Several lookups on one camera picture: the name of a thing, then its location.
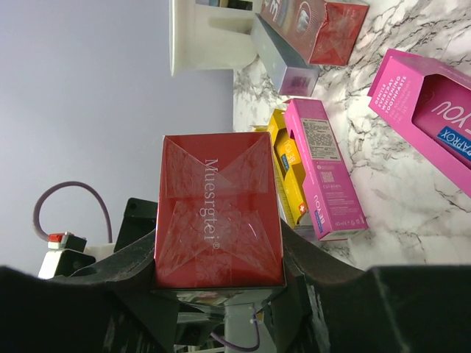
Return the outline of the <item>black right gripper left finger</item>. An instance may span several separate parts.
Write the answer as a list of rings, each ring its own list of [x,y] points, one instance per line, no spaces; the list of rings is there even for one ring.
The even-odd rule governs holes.
[[[2,352],[172,352],[178,304],[151,292],[150,232],[70,277],[1,267]]]

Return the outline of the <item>red Muesrgtei toothpaste box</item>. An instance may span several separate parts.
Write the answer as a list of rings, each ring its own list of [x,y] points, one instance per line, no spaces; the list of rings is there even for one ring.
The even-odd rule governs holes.
[[[155,284],[168,289],[284,284],[270,135],[163,139]]]

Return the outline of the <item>red 3D toothpaste box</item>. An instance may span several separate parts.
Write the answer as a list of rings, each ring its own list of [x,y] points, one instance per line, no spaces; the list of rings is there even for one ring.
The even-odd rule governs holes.
[[[269,0],[260,15],[307,64],[346,66],[368,11],[362,1]]]

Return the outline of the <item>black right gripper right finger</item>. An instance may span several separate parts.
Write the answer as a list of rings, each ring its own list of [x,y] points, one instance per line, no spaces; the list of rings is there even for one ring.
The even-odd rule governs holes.
[[[283,224],[286,289],[272,301],[279,352],[468,352],[470,267],[362,271]]]

